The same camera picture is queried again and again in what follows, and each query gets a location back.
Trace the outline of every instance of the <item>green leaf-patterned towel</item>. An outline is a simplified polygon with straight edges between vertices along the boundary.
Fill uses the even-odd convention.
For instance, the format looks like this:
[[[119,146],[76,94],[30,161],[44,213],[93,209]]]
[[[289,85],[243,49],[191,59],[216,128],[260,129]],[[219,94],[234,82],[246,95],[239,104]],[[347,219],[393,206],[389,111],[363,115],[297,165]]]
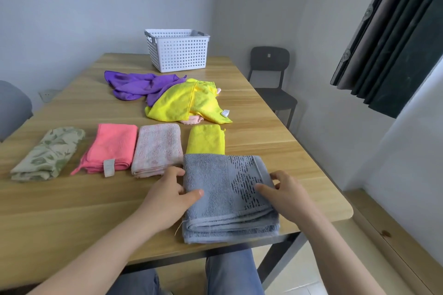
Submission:
[[[84,137],[85,131],[74,127],[49,130],[40,143],[11,170],[11,179],[45,181],[57,177]]]

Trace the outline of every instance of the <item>hand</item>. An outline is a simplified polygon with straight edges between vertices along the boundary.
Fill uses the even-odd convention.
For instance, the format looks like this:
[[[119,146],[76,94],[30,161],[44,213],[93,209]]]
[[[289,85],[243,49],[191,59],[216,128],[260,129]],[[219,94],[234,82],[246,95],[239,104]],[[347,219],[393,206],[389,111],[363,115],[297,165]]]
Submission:
[[[296,223],[301,229],[309,223],[312,216],[321,214],[305,188],[295,178],[282,170],[271,173],[271,178],[280,181],[275,189],[261,183],[256,184],[255,189],[287,220]]]
[[[177,183],[177,176],[183,175],[184,169],[168,167],[134,213],[141,216],[149,226],[153,226],[151,231],[157,233],[173,226],[185,211],[203,196],[204,192],[201,189],[185,193],[185,189]]]

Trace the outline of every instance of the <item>yellow towel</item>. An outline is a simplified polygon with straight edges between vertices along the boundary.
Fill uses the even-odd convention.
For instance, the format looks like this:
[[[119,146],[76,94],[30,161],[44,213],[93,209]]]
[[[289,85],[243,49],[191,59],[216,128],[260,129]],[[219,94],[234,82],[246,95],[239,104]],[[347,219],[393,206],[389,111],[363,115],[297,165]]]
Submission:
[[[219,125],[197,125],[191,129],[186,154],[224,155],[224,131]]]
[[[216,96],[214,82],[189,79],[171,86],[152,108],[145,108],[145,113],[148,118],[159,121],[188,120],[190,114],[198,114],[217,124],[232,122],[222,116],[223,110],[219,107]]]

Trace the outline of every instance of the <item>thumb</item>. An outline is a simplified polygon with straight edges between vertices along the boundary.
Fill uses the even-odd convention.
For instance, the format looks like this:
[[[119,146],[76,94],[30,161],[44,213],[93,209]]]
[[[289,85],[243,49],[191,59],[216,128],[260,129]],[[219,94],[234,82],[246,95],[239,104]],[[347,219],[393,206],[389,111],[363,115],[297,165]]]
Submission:
[[[255,190],[257,190],[263,197],[265,197],[269,202],[273,202],[278,193],[278,190],[275,188],[271,188],[265,184],[257,183],[255,186]]]
[[[192,190],[190,192],[187,192],[184,195],[181,195],[180,197],[184,201],[184,204],[186,206],[186,210],[188,210],[192,204],[197,202],[202,196],[205,194],[205,192],[202,189],[196,189]]]

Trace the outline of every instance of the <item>chair seat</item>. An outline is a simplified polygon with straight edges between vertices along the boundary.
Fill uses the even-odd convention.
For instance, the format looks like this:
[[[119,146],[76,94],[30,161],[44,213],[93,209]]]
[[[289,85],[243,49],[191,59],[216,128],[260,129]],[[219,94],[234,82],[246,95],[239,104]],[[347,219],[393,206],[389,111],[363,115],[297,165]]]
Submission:
[[[286,110],[296,107],[297,100],[280,88],[255,88],[271,110]]]

